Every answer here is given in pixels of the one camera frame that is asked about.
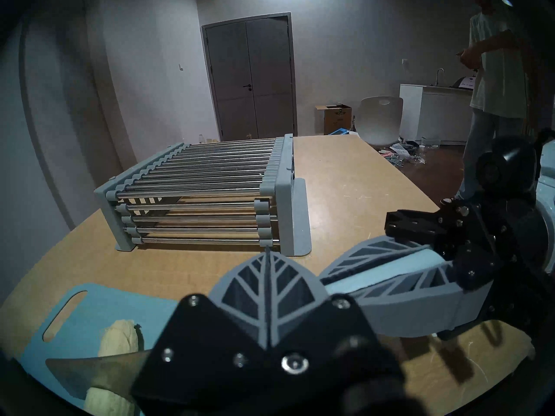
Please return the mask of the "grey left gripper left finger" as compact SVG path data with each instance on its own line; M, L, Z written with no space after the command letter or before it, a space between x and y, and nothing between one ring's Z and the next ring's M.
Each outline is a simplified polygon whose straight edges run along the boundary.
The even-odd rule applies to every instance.
M269 250L227 272L208 298L262 349L269 348Z

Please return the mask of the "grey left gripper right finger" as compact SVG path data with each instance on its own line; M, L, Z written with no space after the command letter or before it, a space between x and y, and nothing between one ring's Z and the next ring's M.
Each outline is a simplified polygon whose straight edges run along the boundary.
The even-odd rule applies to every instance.
M329 295L304 266L269 251L269 348L276 347Z

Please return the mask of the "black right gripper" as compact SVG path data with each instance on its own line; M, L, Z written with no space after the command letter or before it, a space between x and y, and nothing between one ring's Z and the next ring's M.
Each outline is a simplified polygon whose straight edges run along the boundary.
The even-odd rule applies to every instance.
M554 280L543 270L548 229L530 200L478 195L436 212L388 212L385 234L328 265L320 281L339 281L415 252L444 260L350 292L376 334L422 337L498 320L541 330L554 316Z

